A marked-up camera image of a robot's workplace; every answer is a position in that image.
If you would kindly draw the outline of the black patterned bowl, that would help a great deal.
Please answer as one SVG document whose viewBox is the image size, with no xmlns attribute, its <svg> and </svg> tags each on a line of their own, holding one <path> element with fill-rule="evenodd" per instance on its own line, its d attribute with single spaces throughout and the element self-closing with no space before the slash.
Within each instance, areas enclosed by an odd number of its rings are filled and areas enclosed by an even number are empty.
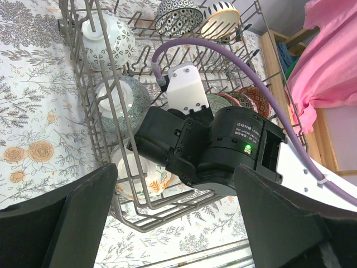
<svg viewBox="0 0 357 268">
<path fill-rule="evenodd" d="M 192 0 L 161 1 L 157 9 L 155 30 L 162 36 L 182 36 L 203 21 L 203 14 Z"/>
</svg>

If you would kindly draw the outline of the cream bowl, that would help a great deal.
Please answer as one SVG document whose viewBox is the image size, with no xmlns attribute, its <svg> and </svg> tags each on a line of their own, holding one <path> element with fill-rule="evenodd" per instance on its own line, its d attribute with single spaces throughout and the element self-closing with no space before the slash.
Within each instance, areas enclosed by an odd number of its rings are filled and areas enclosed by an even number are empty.
<svg viewBox="0 0 357 268">
<path fill-rule="evenodd" d="M 240 22 L 240 13 L 229 1 L 218 1 L 203 11 L 200 34 L 203 39 L 216 40 L 235 31 Z"/>
</svg>

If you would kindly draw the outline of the green diamond patterned bowl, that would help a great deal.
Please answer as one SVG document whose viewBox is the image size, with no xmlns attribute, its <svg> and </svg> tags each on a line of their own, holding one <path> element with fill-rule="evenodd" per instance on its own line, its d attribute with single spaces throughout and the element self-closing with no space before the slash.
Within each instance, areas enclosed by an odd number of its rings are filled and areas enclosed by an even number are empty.
<svg viewBox="0 0 357 268">
<path fill-rule="evenodd" d="M 230 107 L 231 104 L 223 97 L 215 94 L 207 94 L 207 100 L 209 102 L 210 109 L 213 113 L 213 116 L 222 108 Z"/>
</svg>

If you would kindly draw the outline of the wooden tray frame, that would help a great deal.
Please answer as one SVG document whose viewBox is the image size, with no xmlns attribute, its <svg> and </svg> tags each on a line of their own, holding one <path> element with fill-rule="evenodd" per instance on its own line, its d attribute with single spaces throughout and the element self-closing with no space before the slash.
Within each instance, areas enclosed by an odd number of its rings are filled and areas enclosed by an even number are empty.
<svg viewBox="0 0 357 268">
<path fill-rule="evenodd" d="M 301 30 L 292 37 L 287 37 L 273 30 L 268 30 L 260 37 L 262 51 L 268 75 L 268 89 L 282 107 L 292 127 L 306 148 L 309 156 L 324 167 L 335 171 L 340 176 L 356 175 L 356 168 L 341 170 L 323 109 L 308 108 L 302 114 L 302 108 L 293 100 L 293 94 L 287 85 L 288 78 L 282 68 L 282 60 L 278 54 L 278 44 L 286 42 L 288 51 L 294 56 L 300 56 L 306 49 L 302 43 L 304 37 L 309 37 L 317 30 Z"/>
</svg>

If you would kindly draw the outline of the grey dotted bowl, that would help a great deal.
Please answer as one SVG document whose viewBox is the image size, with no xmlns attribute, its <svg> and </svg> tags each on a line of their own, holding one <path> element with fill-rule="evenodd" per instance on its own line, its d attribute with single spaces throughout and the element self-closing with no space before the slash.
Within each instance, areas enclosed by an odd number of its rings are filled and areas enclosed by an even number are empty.
<svg viewBox="0 0 357 268">
<path fill-rule="evenodd" d="M 138 80 L 122 76 L 119 79 L 120 87 L 123 93 L 124 104 L 127 109 L 128 119 L 133 132 L 141 125 L 148 109 L 151 106 L 148 91 L 146 87 Z M 120 103 L 119 94 L 116 88 L 112 90 L 114 110 L 118 119 L 118 126 L 122 139 L 128 138 L 129 131 L 124 118 L 123 108 Z M 116 127 L 112 115 L 109 99 L 104 99 L 98 104 L 101 113 L 102 125 L 107 133 L 116 134 Z"/>
</svg>

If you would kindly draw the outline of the aluminium frame rail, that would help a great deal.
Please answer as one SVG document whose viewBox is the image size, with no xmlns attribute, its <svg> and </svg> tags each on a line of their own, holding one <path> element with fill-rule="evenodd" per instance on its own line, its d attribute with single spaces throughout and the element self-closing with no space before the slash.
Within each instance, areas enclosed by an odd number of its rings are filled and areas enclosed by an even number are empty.
<svg viewBox="0 0 357 268">
<path fill-rule="evenodd" d="M 247 239 L 216 246 L 142 267 L 255 267 Z"/>
</svg>

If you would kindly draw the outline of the pink t-shirt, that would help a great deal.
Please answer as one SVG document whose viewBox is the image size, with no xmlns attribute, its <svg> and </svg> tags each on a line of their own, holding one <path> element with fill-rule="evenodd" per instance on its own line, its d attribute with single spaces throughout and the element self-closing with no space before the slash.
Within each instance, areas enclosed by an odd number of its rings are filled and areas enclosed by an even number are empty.
<svg viewBox="0 0 357 268">
<path fill-rule="evenodd" d="M 309 1 L 303 27 L 320 31 L 287 80 L 302 114 L 356 105 L 356 1 Z"/>
</svg>

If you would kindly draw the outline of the pink scale patterned bowl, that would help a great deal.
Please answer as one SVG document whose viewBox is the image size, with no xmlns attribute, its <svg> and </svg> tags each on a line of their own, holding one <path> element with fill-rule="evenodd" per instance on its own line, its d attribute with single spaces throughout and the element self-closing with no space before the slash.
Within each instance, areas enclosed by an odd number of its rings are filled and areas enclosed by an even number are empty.
<svg viewBox="0 0 357 268">
<path fill-rule="evenodd" d="M 257 106 L 248 96 L 244 95 L 243 93 L 224 93 L 223 97 L 233 106 L 239 106 L 257 112 Z"/>
</svg>

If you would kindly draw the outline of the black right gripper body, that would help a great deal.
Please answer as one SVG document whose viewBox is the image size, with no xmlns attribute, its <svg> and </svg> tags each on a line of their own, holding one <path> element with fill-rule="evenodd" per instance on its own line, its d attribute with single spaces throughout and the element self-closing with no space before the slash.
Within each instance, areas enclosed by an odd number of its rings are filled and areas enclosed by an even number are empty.
<svg viewBox="0 0 357 268">
<path fill-rule="evenodd" d="M 214 154 L 210 127 L 214 120 L 204 106 L 187 115 L 152 106 L 134 135 L 129 150 L 166 168 L 187 186 L 214 191 Z"/>
</svg>

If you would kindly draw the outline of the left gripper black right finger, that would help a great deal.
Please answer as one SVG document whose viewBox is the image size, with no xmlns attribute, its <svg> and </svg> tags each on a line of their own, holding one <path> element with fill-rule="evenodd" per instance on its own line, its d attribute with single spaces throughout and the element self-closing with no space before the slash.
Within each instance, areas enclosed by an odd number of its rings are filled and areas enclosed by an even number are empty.
<svg viewBox="0 0 357 268">
<path fill-rule="evenodd" d="M 238 165 L 235 188 L 255 267 L 356 267 L 356 212 Z"/>
</svg>

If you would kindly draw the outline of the floral table mat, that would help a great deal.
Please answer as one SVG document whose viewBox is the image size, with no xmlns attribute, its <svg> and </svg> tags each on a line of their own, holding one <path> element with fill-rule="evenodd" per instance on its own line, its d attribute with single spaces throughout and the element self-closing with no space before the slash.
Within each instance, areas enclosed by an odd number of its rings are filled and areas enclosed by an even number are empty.
<svg viewBox="0 0 357 268">
<path fill-rule="evenodd" d="M 57 1 L 1 2 L 1 207 L 97 168 Z M 95 267 L 142 267 L 247 239 L 237 197 L 147 233 L 107 218 Z"/>
</svg>

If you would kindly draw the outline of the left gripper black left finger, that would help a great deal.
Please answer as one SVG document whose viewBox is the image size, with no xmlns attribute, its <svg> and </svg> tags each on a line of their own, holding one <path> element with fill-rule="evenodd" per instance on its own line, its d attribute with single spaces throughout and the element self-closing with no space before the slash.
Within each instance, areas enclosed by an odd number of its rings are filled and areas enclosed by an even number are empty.
<svg viewBox="0 0 357 268">
<path fill-rule="evenodd" d="M 1 267 L 93 267 L 118 171 L 106 164 L 1 210 Z"/>
</svg>

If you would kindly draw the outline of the red diamond patterned bowl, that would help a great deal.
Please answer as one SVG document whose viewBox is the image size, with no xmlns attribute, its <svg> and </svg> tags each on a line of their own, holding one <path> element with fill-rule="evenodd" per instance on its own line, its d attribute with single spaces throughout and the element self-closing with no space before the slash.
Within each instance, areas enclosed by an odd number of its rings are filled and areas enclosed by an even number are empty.
<svg viewBox="0 0 357 268">
<path fill-rule="evenodd" d="M 257 113 L 268 119 L 271 113 L 271 106 L 269 101 L 257 87 L 244 87 L 239 90 L 239 93 L 242 93 L 249 97 L 257 108 Z"/>
</svg>

